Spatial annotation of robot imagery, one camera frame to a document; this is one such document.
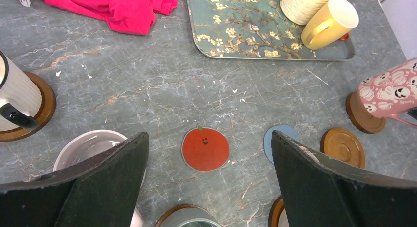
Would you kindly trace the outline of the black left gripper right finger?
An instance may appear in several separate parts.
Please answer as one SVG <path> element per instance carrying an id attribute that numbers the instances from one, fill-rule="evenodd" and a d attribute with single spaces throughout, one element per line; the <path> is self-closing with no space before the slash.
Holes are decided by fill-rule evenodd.
<path id="1" fill-rule="evenodd" d="M 290 226 L 416 226 L 415 181 L 351 166 L 279 131 L 271 147 Z"/>

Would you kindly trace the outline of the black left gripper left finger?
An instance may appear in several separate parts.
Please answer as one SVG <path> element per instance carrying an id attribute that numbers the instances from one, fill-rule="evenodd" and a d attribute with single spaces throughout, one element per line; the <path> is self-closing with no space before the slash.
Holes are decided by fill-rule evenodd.
<path id="1" fill-rule="evenodd" d="M 80 163 L 0 186 L 3 227 L 128 227 L 149 155 L 140 132 Z"/>

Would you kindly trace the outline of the lilac ceramic mug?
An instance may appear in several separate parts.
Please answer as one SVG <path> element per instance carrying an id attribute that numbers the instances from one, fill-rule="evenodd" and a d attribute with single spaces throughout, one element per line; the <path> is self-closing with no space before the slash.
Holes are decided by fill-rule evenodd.
<path id="1" fill-rule="evenodd" d="M 73 139 L 59 154 L 54 171 L 86 168 L 59 214 L 58 227 L 141 227 L 136 208 L 149 156 L 149 135 L 131 138 L 95 130 Z"/>

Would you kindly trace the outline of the glossy wooden ridged coaster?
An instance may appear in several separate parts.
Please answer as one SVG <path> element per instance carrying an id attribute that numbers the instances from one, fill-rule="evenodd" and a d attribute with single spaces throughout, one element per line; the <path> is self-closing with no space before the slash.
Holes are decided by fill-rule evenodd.
<path id="1" fill-rule="evenodd" d="M 159 220 L 156 222 L 156 224 L 154 225 L 155 227 L 160 227 L 161 226 L 161 224 L 163 223 L 163 221 L 168 217 L 168 216 L 170 216 L 172 213 L 174 213 L 175 211 L 178 211 L 178 210 L 180 210 L 180 209 L 184 209 L 184 208 L 197 208 L 197 209 L 200 209 L 200 210 L 203 210 L 203 211 L 205 211 L 206 213 L 208 213 L 208 214 L 210 214 L 211 215 L 211 213 L 208 211 L 208 210 L 206 210 L 205 208 L 202 208 L 202 207 L 200 207 L 200 206 L 197 206 L 197 205 L 194 205 L 194 204 L 181 204 L 181 205 L 178 205 L 178 206 L 175 206 L 175 207 L 173 207 L 173 208 L 171 208 L 170 210 L 168 210 L 168 211 L 166 211 L 160 218 L 159 218 Z"/>

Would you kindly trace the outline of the grey-green ceramic mug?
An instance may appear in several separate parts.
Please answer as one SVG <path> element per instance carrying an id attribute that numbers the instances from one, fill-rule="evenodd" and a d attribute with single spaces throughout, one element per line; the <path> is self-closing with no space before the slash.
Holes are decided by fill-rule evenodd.
<path id="1" fill-rule="evenodd" d="M 221 227 L 221 224 L 205 210 L 188 207 L 174 211 L 160 227 Z"/>

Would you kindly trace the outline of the red round coaster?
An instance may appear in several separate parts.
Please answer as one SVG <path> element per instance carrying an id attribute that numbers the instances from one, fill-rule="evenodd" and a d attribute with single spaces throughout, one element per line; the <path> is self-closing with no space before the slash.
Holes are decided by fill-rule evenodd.
<path id="1" fill-rule="evenodd" d="M 218 130 L 199 125 L 185 134 L 181 154 L 190 168 L 208 172 L 217 170 L 227 163 L 230 145 Z"/>

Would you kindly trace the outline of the pink floral patterned mug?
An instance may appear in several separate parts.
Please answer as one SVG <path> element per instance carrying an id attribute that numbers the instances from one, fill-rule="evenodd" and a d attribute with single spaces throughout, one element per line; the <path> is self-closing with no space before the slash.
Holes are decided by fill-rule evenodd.
<path id="1" fill-rule="evenodd" d="M 417 107 L 417 58 L 363 80 L 358 95 L 372 116 L 395 119 L 416 128 L 400 114 Z"/>

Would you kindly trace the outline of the white mug black handle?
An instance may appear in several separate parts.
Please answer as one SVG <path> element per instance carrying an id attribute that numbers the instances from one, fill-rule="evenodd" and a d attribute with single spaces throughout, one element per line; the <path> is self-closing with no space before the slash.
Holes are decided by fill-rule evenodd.
<path id="1" fill-rule="evenodd" d="M 39 126 L 35 116 L 42 104 L 38 86 L 4 53 L 0 54 L 0 130 Z"/>

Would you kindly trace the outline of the yellow ceramic mug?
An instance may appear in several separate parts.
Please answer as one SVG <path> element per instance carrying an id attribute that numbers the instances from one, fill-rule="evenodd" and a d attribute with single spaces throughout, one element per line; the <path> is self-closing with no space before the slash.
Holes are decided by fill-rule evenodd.
<path id="1" fill-rule="evenodd" d="M 301 40 L 307 48 L 317 50 L 337 41 L 358 24 L 358 13 L 350 2 L 329 0 L 307 23 Z"/>

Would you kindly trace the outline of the green floral serving tray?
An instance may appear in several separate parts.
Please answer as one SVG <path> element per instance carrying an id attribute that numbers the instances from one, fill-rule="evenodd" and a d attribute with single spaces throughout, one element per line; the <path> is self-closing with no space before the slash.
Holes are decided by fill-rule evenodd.
<path id="1" fill-rule="evenodd" d="M 310 50 L 302 26 L 282 13 L 278 0 L 187 0 L 197 49 L 212 58 L 274 60 L 350 60 L 350 39 Z"/>

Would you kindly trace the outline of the brown wooden coaster far left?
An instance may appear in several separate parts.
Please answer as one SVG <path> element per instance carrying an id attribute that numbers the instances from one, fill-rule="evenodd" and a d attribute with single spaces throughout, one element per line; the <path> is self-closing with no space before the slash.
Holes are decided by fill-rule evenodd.
<path id="1" fill-rule="evenodd" d="M 29 137 L 36 132 L 38 132 L 40 129 L 42 129 L 52 118 L 55 108 L 56 108 L 56 97 L 54 94 L 54 91 L 50 87 L 50 85 L 43 80 L 40 76 L 28 72 L 23 71 L 39 88 L 41 94 L 42 94 L 42 104 L 41 107 L 34 117 L 36 121 L 39 122 L 39 126 L 36 127 L 34 130 L 28 130 L 25 128 L 16 128 L 13 130 L 8 131 L 1 131 L 0 132 L 0 141 L 1 142 L 12 142 L 17 141 L 20 139 L 24 139 L 26 137 Z"/>

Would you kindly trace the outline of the small orange cup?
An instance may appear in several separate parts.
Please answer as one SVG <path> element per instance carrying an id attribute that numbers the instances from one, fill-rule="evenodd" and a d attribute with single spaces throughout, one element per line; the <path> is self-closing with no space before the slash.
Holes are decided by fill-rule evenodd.
<path id="1" fill-rule="evenodd" d="M 348 32 L 347 34 L 343 35 L 339 40 L 341 41 L 347 41 L 350 38 L 350 33 Z"/>

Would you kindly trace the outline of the crumpled red cloth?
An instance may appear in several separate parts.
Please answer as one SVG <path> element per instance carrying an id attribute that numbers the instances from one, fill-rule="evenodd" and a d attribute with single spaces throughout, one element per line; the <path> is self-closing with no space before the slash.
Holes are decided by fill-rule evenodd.
<path id="1" fill-rule="evenodd" d="M 112 31 L 147 35 L 157 14 L 170 15 L 179 0 L 43 0 L 46 4 L 106 21 Z M 30 0 L 19 0 L 30 7 Z"/>

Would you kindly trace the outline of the cream yellow mug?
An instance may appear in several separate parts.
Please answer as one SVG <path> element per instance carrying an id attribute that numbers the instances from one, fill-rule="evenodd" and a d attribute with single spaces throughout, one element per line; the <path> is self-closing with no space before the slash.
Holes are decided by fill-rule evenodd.
<path id="1" fill-rule="evenodd" d="M 305 26 L 329 0 L 279 0 L 283 14 L 293 23 Z"/>

